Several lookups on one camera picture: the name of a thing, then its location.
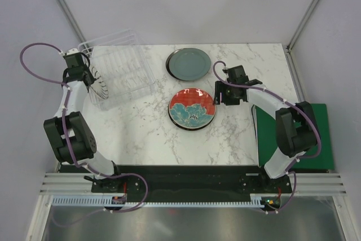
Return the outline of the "black striped rim plate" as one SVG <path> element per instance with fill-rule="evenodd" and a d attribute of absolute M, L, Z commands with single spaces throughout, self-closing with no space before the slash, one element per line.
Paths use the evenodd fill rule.
<path fill-rule="evenodd" d="M 183 130 L 186 130 L 186 131 L 197 131 L 197 130 L 201 130 L 201 129 L 209 126 L 209 125 L 213 122 L 213 120 L 214 120 L 214 118 L 212 118 L 210 122 L 208 122 L 207 124 L 204 124 L 204 125 L 202 125 L 202 126 L 200 126 L 200 127 L 198 127 L 198 128 L 188 128 L 188 127 L 179 125 L 177 122 L 175 122 L 169 112 L 168 112 L 168 116 L 169 116 L 170 121 L 171 121 L 176 127 L 180 128 L 180 129 L 183 129 Z"/>

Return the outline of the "teal green plate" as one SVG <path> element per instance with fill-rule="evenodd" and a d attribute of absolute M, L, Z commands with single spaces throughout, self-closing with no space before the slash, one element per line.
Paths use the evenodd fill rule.
<path fill-rule="evenodd" d="M 210 70 L 212 61 L 207 53 L 197 48 L 177 49 L 182 61 L 182 71 L 178 76 L 181 81 L 196 81 Z"/>

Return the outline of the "white black radial plate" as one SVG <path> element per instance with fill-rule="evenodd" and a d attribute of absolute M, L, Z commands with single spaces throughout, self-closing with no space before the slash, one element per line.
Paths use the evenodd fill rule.
<path fill-rule="evenodd" d="M 108 99 L 108 88 L 100 72 L 93 65 L 90 66 L 90 72 L 94 78 L 94 82 L 90 85 L 90 88 L 93 90 L 93 92 L 97 95 L 98 98 L 103 100 Z"/>

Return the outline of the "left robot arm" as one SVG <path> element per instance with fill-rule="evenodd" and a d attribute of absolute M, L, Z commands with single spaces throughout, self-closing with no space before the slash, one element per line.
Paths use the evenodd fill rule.
<path fill-rule="evenodd" d="M 85 98 L 94 94 L 101 100 L 109 98 L 108 88 L 89 57 L 71 49 L 63 55 L 67 68 L 63 72 L 63 96 L 53 118 L 45 120 L 43 128 L 57 161 L 85 168 L 104 179 L 111 192 L 123 188 L 124 179 L 115 164 L 98 150 L 95 136 L 82 115 Z"/>

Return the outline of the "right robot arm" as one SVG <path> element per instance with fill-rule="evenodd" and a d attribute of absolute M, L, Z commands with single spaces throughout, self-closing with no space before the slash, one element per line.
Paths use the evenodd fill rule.
<path fill-rule="evenodd" d="M 222 69 L 227 75 L 221 79 L 213 64 L 215 82 L 214 104 L 239 105 L 250 103 L 275 120 L 277 149 L 263 166 L 265 174 L 258 178 L 259 188 L 272 192 L 279 185 L 278 178 L 287 175 L 290 168 L 302 159 L 317 157 L 322 150 L 322 140 L 312 105 L 306 101 L 292 103 L 266 87 L 262 81 L 250 80 L 244 67 Z"/>

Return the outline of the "red plate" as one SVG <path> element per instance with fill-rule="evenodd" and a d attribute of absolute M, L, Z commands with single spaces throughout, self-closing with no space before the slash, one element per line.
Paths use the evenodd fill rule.
<path fill-rule="evenodd" d="M 168 112 L 179 125 L 198 128 L 215 117 L 216 108 L 213 97 L 208 92 L 187 88 L 174 94 L 169 102 Z"/>

